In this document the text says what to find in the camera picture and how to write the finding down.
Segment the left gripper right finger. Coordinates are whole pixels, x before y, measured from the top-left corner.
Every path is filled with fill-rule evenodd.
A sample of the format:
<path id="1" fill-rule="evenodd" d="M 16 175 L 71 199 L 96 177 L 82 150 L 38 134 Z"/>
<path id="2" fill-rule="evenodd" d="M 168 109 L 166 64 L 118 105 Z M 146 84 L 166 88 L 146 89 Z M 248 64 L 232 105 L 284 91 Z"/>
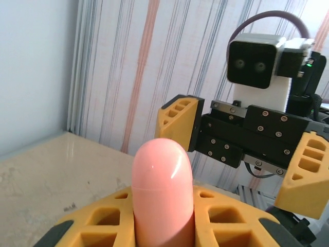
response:
<path id="1" fill-rule="evenodd" d="M 290 246 L 271 214 L 228 195 L 193 186 L 195 246 Z"/>

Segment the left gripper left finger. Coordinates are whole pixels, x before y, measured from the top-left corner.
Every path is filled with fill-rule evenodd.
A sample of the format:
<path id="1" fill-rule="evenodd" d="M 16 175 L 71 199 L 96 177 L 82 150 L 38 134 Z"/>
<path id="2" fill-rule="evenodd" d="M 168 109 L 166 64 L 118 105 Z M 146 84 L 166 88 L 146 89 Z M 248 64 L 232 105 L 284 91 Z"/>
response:
<path id="1" fill-rule="evenodd" d="M 131 188 L 66 214 L 35 246 L 136 246 Z"/>

